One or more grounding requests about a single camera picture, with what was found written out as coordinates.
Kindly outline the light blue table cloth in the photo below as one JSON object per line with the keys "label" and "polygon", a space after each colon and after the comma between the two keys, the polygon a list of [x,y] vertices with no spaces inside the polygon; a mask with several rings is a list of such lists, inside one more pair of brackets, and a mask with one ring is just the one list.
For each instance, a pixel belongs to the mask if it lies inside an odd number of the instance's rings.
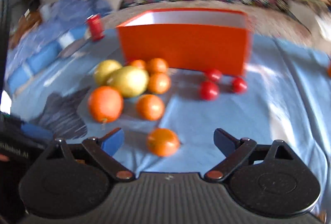
{"label": "light blue table cloth", "polygon": [[[246,66],[248,89],[243,94],[232,93],[231,79],[224,77],[219,97],[203,101],[199,97],[203,74],[173,69],[171,89],[162,96],[166,110],[161,120],[142,120],[133,99],[125,100],[121,117],[107,125],[91,118],[86,100],[77,112],[89,136],[99,137],[116,127],[124,130],[125,142],[115,158],[135,173],[207,172],[223,160],[213,143],[217,128],[260,144],[284,140],[320,182],[316,211],[330,212],[328,64],[324,53],[256,35]],[[147,136],[157,128],[177,134],[180,148],[172,156],[159,157],[148,150]]]}

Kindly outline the red tomato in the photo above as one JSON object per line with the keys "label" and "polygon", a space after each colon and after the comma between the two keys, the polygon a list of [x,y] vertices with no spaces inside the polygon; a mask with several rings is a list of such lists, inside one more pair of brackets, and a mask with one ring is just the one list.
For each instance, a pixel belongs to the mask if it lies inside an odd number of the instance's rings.
{"label": "red tomato", "polygon": [[205,77],[214,83],[217,83],[222,78],[222,73],[218,69],[215,68],[209,68],[204,72]]}
{"label": "red tomato", "polygon": [[199,95],[206,101],[216,100],[219,96],[219,87],[211,81],[203,81],[200,84]]}
{"label": "red tomato", "polygon": [[235,77],[232,79],[231,89],[234,93],[245,93],[247,91],[247,83],[242,77]]}

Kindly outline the red soda can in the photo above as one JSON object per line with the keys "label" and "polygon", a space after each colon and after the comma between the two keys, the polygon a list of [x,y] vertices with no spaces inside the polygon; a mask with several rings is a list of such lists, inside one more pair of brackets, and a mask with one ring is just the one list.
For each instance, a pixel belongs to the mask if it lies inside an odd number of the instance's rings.
{"label": "red soda can", "polygon": [[101,16],[99,14],[88,17],[86,23],[90,30],[91,38],[93,41],[98,41],[104,38],[104,27],[102,24]]}

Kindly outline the grey glasses case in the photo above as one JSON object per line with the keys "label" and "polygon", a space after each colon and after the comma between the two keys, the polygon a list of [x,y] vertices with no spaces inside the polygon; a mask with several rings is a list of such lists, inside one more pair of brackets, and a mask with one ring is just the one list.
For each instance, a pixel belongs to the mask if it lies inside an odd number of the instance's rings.
{"label": "grey glasses case", "polygon": [[68,58],[72,56],[77,50],[81,49],[88,42],[88,39],[78,39],[67,45],[61,52],[58,54],[59,58]]}

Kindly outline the orange cardboard box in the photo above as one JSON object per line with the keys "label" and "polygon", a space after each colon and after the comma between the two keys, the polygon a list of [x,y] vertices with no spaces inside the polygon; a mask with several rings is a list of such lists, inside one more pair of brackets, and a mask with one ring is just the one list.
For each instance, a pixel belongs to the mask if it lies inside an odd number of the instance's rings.
{"label": "orange cardboard box", "polygon": [[163,58],[171,68],[244,74],[251,52],[248,15],[210,8],[145,11],[116,27],[126,61]]}

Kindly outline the blue striped bedsheet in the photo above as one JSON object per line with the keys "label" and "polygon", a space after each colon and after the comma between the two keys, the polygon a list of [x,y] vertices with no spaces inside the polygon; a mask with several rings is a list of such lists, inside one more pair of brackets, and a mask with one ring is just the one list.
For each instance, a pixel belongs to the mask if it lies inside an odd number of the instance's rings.
{"label": "blue striped bedsheet", "polygon": [[12,95],[29,79],[52,64],[73,42],[86,37],[86,20],[112,12],[106,0],[59,0],[48,21],[29,32],[7,54],[5,91]]}

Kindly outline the small orange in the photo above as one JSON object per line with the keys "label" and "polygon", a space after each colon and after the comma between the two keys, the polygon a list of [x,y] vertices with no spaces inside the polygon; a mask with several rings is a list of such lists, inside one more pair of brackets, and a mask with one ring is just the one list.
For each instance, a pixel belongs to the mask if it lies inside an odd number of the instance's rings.
{"label": "small orange", "polygon": [[133,60],[129,63],[129,65],[135,68],[146,70],[146,62],[141,59]]}

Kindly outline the yellow apple front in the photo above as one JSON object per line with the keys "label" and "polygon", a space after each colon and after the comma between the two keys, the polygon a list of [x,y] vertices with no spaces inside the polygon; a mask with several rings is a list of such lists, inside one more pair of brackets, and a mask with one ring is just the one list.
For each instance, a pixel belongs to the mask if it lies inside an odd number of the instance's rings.
{"label": "yellow apple front", "polygon": [[123,98],[133,98],[143,94],[148,87],[149,73],[133,66],[125,66],[112,72],[107,86],[118,90]]}

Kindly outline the yellow apple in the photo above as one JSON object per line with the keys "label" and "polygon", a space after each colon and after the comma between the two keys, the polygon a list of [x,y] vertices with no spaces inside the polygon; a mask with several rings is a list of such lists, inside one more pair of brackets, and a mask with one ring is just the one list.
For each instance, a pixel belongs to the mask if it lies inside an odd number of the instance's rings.
{"label": "yellow apple", "polygon": [[112,72],[107,86],[118,90],[123,98],[133,98],[143,94],[148,87],[149,73],[133,66],[125,66]]}
{"label": "yellow apple", "polygon": [[93,78],[97,85],[102,86],[114,71],[122,68],[122,64],[116,60],[108,59],[100,62],[94,70]]}

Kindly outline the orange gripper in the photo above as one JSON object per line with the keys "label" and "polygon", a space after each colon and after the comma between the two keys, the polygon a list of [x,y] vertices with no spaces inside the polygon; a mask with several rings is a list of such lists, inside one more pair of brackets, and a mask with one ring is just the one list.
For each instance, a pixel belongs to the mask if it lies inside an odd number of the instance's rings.
{"label": "orange gripper", "polygon": [[180,148],[180,140],[176,133],[166,128],[154,129],[146,140],[148,150],[159,157],[175,154]]}

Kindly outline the quilted pink bedspread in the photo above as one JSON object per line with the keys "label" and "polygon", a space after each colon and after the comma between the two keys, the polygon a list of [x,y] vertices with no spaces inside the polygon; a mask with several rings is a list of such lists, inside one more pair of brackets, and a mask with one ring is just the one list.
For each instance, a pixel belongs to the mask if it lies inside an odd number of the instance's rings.
{"label": "quilted pink bedspread", "polygon": [[251,29],[256,34],[286,39],[294,44],[303,46],[313,45],[313,37],[309,30],[283,12],[243,4],[223,3],[216,0],[161,2],[134,6],[113,11],[111,14],[103,17],[102,22],[106,29],[113,29],[138,14],[162,8],[213,8],[242,11],[248,14]]}

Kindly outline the red tomato front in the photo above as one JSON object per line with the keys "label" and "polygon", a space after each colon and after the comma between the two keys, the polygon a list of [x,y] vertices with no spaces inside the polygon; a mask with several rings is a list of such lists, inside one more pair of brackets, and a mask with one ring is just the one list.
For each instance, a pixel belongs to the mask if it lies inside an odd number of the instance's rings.
{"label": "red tomato front", "polygon": [[216,100],[219,96],[219,87],[211,81],[203,81],[200,84],[199,95],[206,101]]}

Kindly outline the large orange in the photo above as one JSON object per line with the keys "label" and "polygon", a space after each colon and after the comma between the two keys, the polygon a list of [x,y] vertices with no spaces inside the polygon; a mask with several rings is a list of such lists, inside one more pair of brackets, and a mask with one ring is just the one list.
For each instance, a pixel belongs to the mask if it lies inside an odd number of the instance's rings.
{"label": "large orange", "polygon": [[120,92],[110,86],[96,88],[88,98],[88,109],[92,118],[106,124],[116,121],[124,108]]}

